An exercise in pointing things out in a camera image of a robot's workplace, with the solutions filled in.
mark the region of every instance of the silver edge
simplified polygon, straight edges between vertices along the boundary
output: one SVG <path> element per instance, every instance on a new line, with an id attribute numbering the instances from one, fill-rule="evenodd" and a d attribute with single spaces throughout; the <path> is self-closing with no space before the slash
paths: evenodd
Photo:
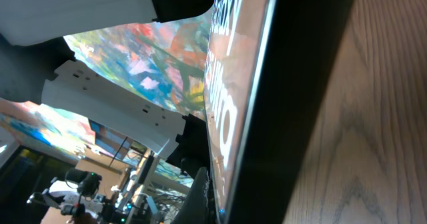
<path id="1" fill-rule="evenodd" d="M 230 190 L 228 191 L 228 200 L 226 203 L 226 218 L 224 223 L 228 223 L 228 219 L 230 218 L 230 206 L 234 202 L 234 193 L 236 191 L 236 184 L 238 180 L 238 173 L 240 172 L 240 169 L 242 168 L 242 160 L 244 155 L 244 150 L 246 147 L 246 141 L 248 139 L 248 133 L 250 128 L 250 121 L 252 119 L 252 113 L 254 111 L 254 104 L 256 99 L 256 93 L 258 92 L 258 85 L 260 82 L 260 75 L 262 66 L 264 64 L 264 57 L 266 54 L 266 47 L 267 47 L 267 40 L 270 34 L 274 9 L 276 7 L 276 1 L 277 0 L 268 0 L 268 6 L 265 14 L 265 22 L 262 29 L 262 37 L 260 42 L 260 51 L 258 52 L 258 58 L 256 61 L 256 68 L 254 73 L 254 79 L 252 82 L 252 88 L 250 91 L 250 99 L 248 102 L 248 107 L 246 109 L 246 118 L 244 123 L 244 128 L 242 131 L 242 136 L 240 137 L 240 144 L 238 147 L 238 154 L 236 157 L 236 164 L 234 166 L 233 170 L 233 177 L 232 177 L 232 186 L 230 187 Z"/>

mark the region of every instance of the wooden table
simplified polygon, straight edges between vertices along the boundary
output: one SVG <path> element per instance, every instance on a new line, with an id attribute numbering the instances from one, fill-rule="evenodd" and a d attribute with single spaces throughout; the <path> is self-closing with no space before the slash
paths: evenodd
<path id="1" fill-rule="evenodd" d="M 427 222 L 427 0 L 355 0 L 284 223 Z"/>

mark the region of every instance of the sign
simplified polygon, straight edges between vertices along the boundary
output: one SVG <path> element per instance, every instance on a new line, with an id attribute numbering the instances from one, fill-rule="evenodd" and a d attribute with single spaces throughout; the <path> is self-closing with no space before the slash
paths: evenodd
<path id="1" fill-rule="evenodd" d="M 204 78 L 216 203 L 225 212 L 268 0 L 215 0 Z"/>

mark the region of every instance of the wood grain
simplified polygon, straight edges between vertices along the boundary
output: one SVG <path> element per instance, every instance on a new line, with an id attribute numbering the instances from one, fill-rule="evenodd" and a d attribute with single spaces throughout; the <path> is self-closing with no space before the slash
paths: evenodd
<path id="1" fill-rule="evenodd" d="M 427 0 L 355 0 L 284 223 L 427 223 Z"/>

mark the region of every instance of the black frame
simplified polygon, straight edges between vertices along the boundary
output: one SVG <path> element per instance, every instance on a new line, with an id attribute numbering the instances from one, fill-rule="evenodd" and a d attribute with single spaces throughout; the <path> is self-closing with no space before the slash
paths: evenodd
<path id="1" fill-rule="evenodd" d="M 270 1 L 224 223 L 283 221 L 353 3 Z"/>

